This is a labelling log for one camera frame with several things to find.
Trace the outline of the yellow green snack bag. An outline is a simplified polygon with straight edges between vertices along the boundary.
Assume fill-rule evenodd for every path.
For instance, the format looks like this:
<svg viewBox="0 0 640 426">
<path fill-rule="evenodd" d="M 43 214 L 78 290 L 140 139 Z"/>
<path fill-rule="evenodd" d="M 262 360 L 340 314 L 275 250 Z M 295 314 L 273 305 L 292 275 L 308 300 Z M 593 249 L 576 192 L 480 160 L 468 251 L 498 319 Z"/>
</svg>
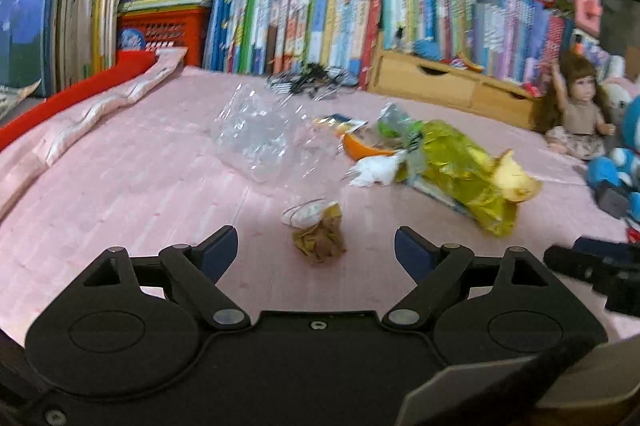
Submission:
<svg viewBox="0 0 640 426">
<path fill-rule="evenodd" d="M 518 206 L 538 195 L 542 182 L 529 175 L 511 149 L 495 157 L 466 134 L 442 120 L 413 119 L 387 104 L 376 129 L 396 140 L 397 182 L 469 216 L 484 231 L 509 235 Z"/>
</svg>

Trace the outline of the brown paper wad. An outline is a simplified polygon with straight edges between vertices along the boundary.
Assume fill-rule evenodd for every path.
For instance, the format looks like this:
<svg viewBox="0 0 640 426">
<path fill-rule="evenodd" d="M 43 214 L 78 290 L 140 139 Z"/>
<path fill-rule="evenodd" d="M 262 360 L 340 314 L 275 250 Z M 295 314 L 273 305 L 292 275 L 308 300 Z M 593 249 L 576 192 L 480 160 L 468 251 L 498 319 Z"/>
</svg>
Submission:
<svg viewBox="0 0 640 426">
<path fill-rule="evenodd" d="M 346 251 L 342 231 L 342 209 L 336 201 L 323 203 L 318 209 L 309 207 L 311 214 L 294 223 L 294 246 L 309 260 L 323 263 L 341 257 Z"/>
</svg>

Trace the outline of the clear plastic bag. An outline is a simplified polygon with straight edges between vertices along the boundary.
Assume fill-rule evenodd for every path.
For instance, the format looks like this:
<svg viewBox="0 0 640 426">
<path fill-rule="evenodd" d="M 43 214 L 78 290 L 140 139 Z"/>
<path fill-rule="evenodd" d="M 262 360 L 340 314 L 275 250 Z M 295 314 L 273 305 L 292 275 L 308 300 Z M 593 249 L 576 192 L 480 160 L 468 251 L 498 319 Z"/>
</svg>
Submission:
<svg viewBox="0 0 640 426">
<path fill-rule="evenodd" d="M 262 185 L 311 182 L 331 168 L 340 141 L 292 96 L 241 83 L 213 123 L 218 158 Z"/>
</svg>

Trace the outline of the row of books on organizer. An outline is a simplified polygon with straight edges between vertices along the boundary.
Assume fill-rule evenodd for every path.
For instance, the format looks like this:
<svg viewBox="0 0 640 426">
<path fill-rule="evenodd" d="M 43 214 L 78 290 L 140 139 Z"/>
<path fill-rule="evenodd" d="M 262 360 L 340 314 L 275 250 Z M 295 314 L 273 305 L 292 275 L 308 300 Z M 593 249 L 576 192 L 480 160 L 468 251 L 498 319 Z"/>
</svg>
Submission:
<svg viewBox="0 0 640 426">
<path fill-rule="evenodd" d="M 537 0 L 382 0 L 383 48 L 516 84 L 548 88 L 544 63 L 560 53 L 564 17 Z"/>
</svg>

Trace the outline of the row of upright books centre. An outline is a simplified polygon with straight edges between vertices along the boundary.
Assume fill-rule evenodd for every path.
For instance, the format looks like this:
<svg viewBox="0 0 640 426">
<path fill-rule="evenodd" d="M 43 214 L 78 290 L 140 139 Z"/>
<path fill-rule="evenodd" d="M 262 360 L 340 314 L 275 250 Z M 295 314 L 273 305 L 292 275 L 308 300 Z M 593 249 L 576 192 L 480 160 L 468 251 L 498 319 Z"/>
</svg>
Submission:
<svg viewBox="0 0 640 426">
<path fill-rule="evenodd" d="M 382 0 L 213 0 L 202 66 L 269 77 L 339 67 L 367 88 Z"/>
</svg>

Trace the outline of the upright books beside blue book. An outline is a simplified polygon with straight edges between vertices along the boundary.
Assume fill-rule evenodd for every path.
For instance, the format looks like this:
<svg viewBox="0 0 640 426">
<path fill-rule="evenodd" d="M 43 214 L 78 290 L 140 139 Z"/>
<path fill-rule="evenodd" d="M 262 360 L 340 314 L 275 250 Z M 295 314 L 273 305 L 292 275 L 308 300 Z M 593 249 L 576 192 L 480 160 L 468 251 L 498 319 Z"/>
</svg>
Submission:
<svg viewBox="0 0 640 426">
<path fill-rule="evenodd" d="M 117 9 L 118 0 L 56 0 L 53 92 L 115 66 Z"/>
</svg>

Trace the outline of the blue Doraemon plush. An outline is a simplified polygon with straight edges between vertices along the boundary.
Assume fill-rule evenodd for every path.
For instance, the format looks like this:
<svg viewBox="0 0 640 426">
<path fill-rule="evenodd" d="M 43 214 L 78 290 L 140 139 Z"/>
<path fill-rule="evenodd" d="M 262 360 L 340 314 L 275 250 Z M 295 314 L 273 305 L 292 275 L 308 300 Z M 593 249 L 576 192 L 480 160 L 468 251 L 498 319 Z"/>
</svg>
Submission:
<svg viewBox="0 0 640 426">
<path fill-rule="evenodd" d="M 639 228 L 639 97 L 625 109 L 620 144 L 608 155 L 589 161 L 587 183 L 597 206 Z"/>
</svg>

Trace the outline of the white crumpled tissue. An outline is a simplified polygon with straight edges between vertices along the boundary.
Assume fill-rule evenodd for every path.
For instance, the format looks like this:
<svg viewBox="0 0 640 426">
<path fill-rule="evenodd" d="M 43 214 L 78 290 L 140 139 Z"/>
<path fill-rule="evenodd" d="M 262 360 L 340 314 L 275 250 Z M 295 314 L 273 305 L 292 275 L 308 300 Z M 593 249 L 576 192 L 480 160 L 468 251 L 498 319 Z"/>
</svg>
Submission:
<svg viewBox="0 0 640 426">
<path fill-rule="evenodd" d="M 375 184 L 389 186 L 405 161 L 405 152 L 361 158 L 345 173 L 349 186 L 369 187 Z"/>
</svg>

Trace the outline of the pink folded quilt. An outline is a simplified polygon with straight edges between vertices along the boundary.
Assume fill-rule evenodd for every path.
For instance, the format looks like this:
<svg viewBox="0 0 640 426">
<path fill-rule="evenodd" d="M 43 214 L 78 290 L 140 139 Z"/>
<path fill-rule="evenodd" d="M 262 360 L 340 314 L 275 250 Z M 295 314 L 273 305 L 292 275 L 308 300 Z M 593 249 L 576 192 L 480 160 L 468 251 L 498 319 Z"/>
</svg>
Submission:
<svg viewBox="0 0 640 426">
<path fill-rule="evenodd" d="M 185 48 L 160 48 L 151 52 L 157 61 L 148 71 L 65 109 L 1 151 L 2 216 L 102 118 L 137 104 L 184 65 Z"/>
</svg>

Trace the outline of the brown haired doll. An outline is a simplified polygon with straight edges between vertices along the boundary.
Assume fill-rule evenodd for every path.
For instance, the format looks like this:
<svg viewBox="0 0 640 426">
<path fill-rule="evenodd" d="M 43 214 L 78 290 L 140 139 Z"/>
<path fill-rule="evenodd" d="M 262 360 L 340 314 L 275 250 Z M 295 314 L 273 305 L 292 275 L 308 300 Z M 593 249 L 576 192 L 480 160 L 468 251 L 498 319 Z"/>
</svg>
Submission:
<svg viewBox="0 0 640 426">
<path fill-rule="evenodd" d="M 604 139 L 615 133 L 608 97 L 596 68 L 584 56 L 564 52 L 549 63 L 550 83 L 538 100 L 533 122 L 555 154 L 589 161 L 605 154 Z"/>
</svg>

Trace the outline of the colourful snack wrapper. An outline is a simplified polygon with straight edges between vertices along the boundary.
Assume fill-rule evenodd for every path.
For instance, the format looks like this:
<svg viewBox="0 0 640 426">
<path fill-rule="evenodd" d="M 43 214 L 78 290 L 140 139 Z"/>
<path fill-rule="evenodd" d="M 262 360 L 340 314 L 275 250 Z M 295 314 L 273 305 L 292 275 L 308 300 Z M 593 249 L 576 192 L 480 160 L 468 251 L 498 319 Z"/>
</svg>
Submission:
<svg viewBox="0 0 640 426">
<path fill-rule="evenodd" d="M 314 125 L 331 130 L 336 135 L 354 133 L 365 126 L 366 120 L 352 119 L 342 114 L 333 114 L 314 118 Z"/>
</svg>

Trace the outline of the wooden drawer organizer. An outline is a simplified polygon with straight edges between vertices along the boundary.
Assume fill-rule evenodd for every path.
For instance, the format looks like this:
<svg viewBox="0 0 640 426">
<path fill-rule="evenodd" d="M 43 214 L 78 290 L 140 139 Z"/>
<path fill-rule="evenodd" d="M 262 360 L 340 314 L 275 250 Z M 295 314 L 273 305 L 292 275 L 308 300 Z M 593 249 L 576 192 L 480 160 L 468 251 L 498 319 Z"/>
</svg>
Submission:
<svg viewBox="0 0 640 426">
<path fill-rule="evenodd" d="M 519 86 L 474 71 L 383 48 L 372 52 L 368 91 L 420 100 L 532 130 L 536 98 Z"/>
</svg>

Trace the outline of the red mat edge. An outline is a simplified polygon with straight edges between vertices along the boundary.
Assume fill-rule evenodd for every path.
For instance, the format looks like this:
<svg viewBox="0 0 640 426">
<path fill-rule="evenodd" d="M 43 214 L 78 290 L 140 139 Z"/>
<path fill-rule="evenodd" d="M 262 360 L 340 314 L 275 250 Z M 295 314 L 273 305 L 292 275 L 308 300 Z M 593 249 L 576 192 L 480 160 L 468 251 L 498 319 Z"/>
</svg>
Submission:
<svg viewBox="0 0 640 426">
<path fill-rule="evenodd" d="M 157 57 L 151 51 L 119 51 L 115 66 L 54 94 L 4 125 L 1 128 L 0 151 L 65 109 L 143 74 L 156 61 Z"/>
</svg>

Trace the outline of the red plastic basket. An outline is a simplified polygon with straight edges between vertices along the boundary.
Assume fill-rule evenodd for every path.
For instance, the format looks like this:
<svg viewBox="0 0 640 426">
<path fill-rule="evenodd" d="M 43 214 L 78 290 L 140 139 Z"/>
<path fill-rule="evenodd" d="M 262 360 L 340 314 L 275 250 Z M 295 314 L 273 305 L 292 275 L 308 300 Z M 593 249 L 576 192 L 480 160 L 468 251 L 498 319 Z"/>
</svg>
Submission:
<svg viewBox="0 0 640 426">
<path fill-rule="evenodd" d="M 200 67 L 210 8 L 156 8 L 118 16 L 117 43 L 122 51 L 185 48 L 186 66 Z"/>
</svg>

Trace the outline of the open magazine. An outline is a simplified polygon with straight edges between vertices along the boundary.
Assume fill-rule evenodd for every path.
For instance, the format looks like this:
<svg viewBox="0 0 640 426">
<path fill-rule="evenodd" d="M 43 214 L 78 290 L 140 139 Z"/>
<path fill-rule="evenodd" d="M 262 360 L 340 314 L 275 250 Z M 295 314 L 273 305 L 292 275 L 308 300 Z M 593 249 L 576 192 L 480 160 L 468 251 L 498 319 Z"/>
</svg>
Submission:
<svg viewBox="0 0 640 426">
<path fill-rule="evenodd" d="M 13 109 L 20 105 L 26 97 L 32 95 L 40 86 L 38 80 L 28 86 L 0 86 L 0 120 L 6 118 Z"/>
</svg>

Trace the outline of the large blue book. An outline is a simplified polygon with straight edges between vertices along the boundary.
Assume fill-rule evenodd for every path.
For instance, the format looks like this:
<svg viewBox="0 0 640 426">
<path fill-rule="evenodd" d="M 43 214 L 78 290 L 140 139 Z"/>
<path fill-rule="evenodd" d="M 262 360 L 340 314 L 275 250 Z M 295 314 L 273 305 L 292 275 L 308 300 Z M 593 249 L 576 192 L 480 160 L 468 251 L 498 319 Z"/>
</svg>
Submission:
<svg viewBox="0 0 640 426">
<path fill-rule="evenodd" d="M 56 0 L 1 0 L 1 83 L 53 94 Z"/>
</svg>

